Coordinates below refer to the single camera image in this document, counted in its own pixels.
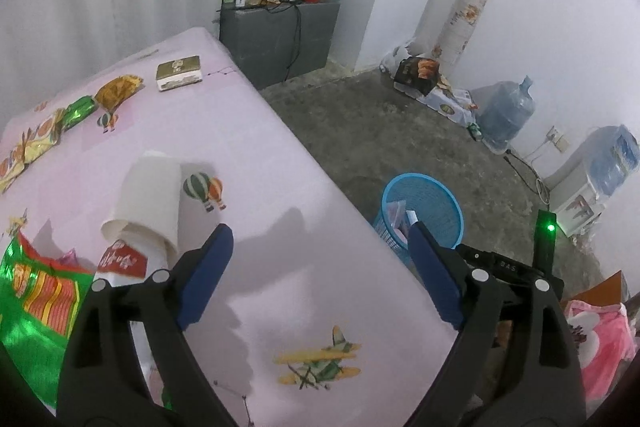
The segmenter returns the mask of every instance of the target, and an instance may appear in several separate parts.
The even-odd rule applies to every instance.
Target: blue water jug
[[[536,109],[529,94],[533,84],[526,76],[522,84],[502,84],[478,116],[484,144],[495,154],[503,154]]]
[[[600,193],[610,196],[631,172],[638,169],[640,148],[636,138],[621,125],[604,140],[588,160],[589,178]]]

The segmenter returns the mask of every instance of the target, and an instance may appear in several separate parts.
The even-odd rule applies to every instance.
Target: blue wastebasket
[[[411,261],[407,245],[389,223],[386,204],[406,201],[406,209],[415,211],[441,247],[454,248],[462,241],[464,220],[462,210],[442,183],[430,176],[408,172],[392,179],[382,194],[380,210],[373,222],[378,235],[407,266]]]

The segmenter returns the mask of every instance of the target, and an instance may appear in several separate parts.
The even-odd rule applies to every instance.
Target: red label on cup
[[[144,279],[146,276],[146,257],[124,241],[118,240],[104,252],[96,271]]]

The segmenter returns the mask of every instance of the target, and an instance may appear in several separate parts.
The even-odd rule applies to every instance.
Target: plastic bag
[[[411,44],[412,41],[404,42],[397,48],[394,48],[392,52],[386,54],[380,62],[380,71],[383,73],[388,72],[391,78],[395,78],[398,68],[400,67],[400,62],[411,56],[409,54],[409,46]]]
[[[64,114],[64,109],[57,109],[35,130],[27,131],[24,145],[25,164],[33,163],[60,141],[60,121]]]
[[[0,341],[33,392],[52,407],[66,343],[92,280],[81,267],[39,256],[20,232],[0,264]]]
[[[622,304],[597,307],[570,301],[564,316],[572,330],[587,401],[603,397],[620,364],[636,354],[634,336]]]
[[[7,190],[15,179],[24,171],[24,142],[16,145],[9,156],[0,162],[0,193]]]

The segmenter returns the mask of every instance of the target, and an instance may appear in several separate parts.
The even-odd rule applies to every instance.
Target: cardboard box
[[[398,82],[394,82],[394,87],[458,125],[467,127],[470,123],[476,123],[476,117],[470,109],[474,102],[466,89],[452,87],[451,90],[445,90],[434,87],[429,94],[423,95],[417,89]]]
[[[156,73],[156,83],[160,91],[188,86],[201,81],[202,72],[198,55],[160,64]]]

